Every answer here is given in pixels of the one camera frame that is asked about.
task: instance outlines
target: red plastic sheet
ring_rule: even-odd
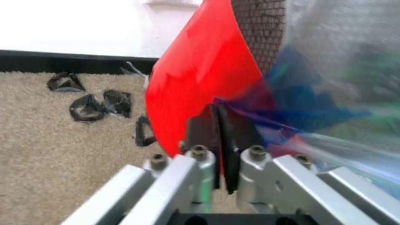
[[[179,153],[186,122],[215,97],[231,99],[261,79],[230,0],[205,0],[153,68],[146,107],[154,134]]]

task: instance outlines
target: brown textured surface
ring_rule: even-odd
[[[59,224],[126,164],[141,166],[162,149],[138,148],[134,122],[145,114],[143,79],[78,75],[90,93],[132,93],[131,119],[74,122],[70,104],[86,93],[46,88],[53,74],[0,73],[0,224]],[[214,212],[237,212],[235,196],[215,191]]]
[[[285,30],[285,0],[231,0],[240,31],[262,74],[278,54]]]

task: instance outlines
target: black plastic scrap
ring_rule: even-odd
[[[147,117],[140,116],[136,121],[136,135],[134,137],[136,145],[139,147],[146,147],[157,141],[154,136],[151,137],[144,136],[143,125],[150,126],[150,121],[148,120]]]
[[[86,91],[75,73],[62,72],[54,75],[47,86],[51,91],[78,92]]]
[[[69,107],[75,121],[93,122],[104,118],[104,108],[94,95],[88,94],[75,100]]]
[[[131,117],[131,94],[119,90],[105,90],[103,92],[103,106],[107,113],[125,118]]]

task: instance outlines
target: metal frame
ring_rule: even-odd
[[[63,224],[188,225],[192,217],[219,224],[222,216],[201,214],[212,202],[215,157],[197,147],[173,160],[158,155],[145,163],[148,170],[127,165]],[[400,203],[366,179],[346,168],[308,168],[289,155],[272,159],[262,146],[245,150],[237,204],[264,216],[231,214],[232,224],[399,224]]]
[[[117,224],[153,183],[149,171],[126,165],[62,225]]]

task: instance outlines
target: white wall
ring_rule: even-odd
[[[158,58],[194,11],[140,0],[0,0],[0,49]]]

